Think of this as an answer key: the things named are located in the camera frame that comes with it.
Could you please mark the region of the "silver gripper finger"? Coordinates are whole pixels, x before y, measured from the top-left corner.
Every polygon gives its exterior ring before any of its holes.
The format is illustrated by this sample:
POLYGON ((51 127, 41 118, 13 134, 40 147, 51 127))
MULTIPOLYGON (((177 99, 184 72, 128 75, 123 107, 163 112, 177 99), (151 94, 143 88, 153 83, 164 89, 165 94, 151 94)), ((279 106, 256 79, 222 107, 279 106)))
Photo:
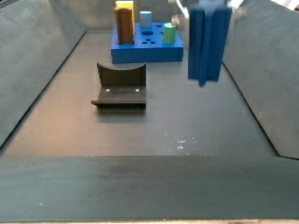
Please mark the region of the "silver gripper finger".
POLYGON ((184 47, 189 46, 189 12, 183 0, 168 0, 172 8, 172 24, 177 26, 184 47))
POLYGON ((247 10, 240 6, 243 1, 244 0, 230 0, 234 20, 239 20, 247 15, 247 10))

